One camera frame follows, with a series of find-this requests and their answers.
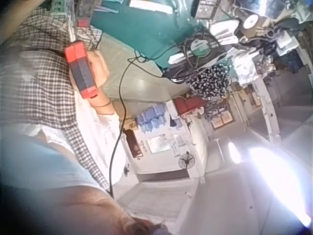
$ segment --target checkered fabric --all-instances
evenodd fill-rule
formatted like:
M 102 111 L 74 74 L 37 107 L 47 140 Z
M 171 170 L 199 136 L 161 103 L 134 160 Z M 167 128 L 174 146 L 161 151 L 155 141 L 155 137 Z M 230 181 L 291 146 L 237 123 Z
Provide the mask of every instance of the checkered fabric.
M 1 52 L 1 126 L 43 124 L 64 131 L 80 164 L 104 188 L 108 182 L 91 156 L 76 121 L 74 90 L 64 48 L 69 44 L 64 17 L 36 9 Z M 79 28 L 78 38 L 95 49 L 102 31 Z

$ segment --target hand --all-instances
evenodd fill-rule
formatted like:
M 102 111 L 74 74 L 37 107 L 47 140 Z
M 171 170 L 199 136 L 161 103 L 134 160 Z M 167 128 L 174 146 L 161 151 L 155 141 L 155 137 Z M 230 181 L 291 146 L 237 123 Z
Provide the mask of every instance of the hand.
M 104 61 L 103 56 L 101 55 L 100 51 L 87 51 L 88 60 L 90 63 L 90 68 L 93 73 L 93 79 L 96 84 L 96 86 L 102 87 L 103 84 L 107 81 L 109 77 L 109 69 Z M 72 72 L 69 70 L 69 78 L 72 83 L 72 86 L 75 90 L 77 89 L 75 80 L 73 78 Z

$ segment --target cooling fan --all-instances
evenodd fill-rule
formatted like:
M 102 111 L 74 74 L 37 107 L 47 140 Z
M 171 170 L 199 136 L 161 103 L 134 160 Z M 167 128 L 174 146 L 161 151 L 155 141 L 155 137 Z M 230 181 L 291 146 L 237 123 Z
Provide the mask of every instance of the cooling fan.
M 195 163 L 196 163 L 195 157 L 189 152 L 186 152 L 184 155 L 182 155 L 178 161 L 178 164 L 181 167 L 181 169 L 190 169 L 195 165 Z
M 181 53 L 173 56 L 174 61 L 163 74 L 165 77 L 186 80 L 226 56 L 224 47 L 204 27 L 186 38 L 178 47 Z

